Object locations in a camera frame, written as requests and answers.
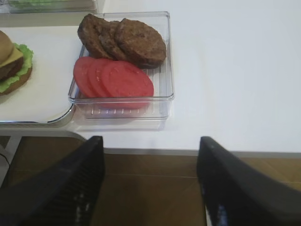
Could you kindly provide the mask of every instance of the wooden floor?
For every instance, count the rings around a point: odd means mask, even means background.
[[[0,144],[7,139],[1,137]],[[82,142],[73,138],[24,137],[4,186],[46,169]],[[301,190],[300,159],[243,159]],[[92,226],[203,226],[204,209],[196,157],[105,155],[106,177]]]

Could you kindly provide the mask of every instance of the clear plastic container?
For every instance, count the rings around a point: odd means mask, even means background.
[[[4,0],[0,0],[0,14],[9,13],[9,9]]]
[[[87,11],[98,13],[96,0],[5,0],[10,13]]]
[[[166,47],[165,62],[156,69],[144,70],[154,85],[153,97],[110,97],[110,98],[84,98],[74,79],[69,90],[69,100],[75,104],[88,119],[135,118],[138,120],[165,120],[169,116],[170,105],[174,99],[173,73],[171,67],[170,25],[168,12],[146,13],[112,13],[98,14],[108,21],[128,18],[139,20],[155,28],[162,36]],[[83,47],[80,57],[88,56]],[[130,110],[110,106],[124,103],[146,103],[140,109]]]

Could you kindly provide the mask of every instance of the yellow cheese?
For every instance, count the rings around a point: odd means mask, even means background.
[[[14,50],[10,54],[9,58],[6,61],[4,61],[2,64],[0,64],[0,68],[16,61],[17,59],[19,59],[21,57],[23,57],[23,53],[21,53],[16,47],[14,47]]]

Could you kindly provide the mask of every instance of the lettuce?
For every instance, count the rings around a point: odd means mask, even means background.
[[[0,93],[7,90],[11,84],[20,80],[20,77],[27,73],[28,69],[32,67],[33,52],[26,45],[17,45],[15,47],[23,53],[23,65],[20,71],[15,76],[12,76],[2,82],[0,82]]]

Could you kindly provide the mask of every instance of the tomato slice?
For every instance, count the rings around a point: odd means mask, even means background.
[[[112,61],[100,74],[100,84],[112,97],[151,97],[154,86],[141,69],[125,61]]]
[[[89,56],[84,56],[79,58],[73,68],[73,77],[79,90],[83,95],[88,98],[96,97],[96,93],[92,90],[91,85],[87,79],[87,73],[91,64],[95,61],[94,58]]]
[[[109,93],[99,84],[101,80],[101,73],[104,67],[110,62],[112,61],[104,58],[96,59],[88,70],[88,81],[92,90],[97,94],[97,97],[110,97]]]

